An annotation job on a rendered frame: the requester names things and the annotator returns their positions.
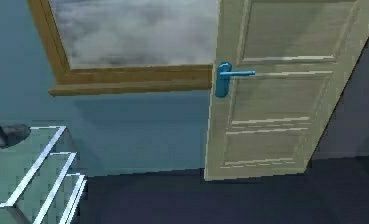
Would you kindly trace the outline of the dark grey object on shelf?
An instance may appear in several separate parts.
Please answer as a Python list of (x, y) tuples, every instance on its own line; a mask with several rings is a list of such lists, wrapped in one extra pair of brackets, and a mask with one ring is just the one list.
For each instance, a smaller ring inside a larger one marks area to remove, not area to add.
[(31, 129), (25, 124), (15, 124), (11, 126), (0, 125), (0, 148), (8, 148), (21, 143), (31, 134)]

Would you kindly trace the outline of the beige panelled room door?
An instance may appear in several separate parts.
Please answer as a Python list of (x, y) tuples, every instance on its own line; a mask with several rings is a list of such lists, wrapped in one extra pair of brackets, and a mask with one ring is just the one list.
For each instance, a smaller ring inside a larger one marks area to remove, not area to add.
[(205, 180), (304, 172), (368, 38), (369, 0), (219, 0)]

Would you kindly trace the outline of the wooden framed window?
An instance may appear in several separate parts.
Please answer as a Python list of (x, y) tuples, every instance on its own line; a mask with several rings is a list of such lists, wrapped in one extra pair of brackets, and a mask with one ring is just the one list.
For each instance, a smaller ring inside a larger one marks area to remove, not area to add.
[(26, 0), (52, 96), (208, 90), (218, 0)]

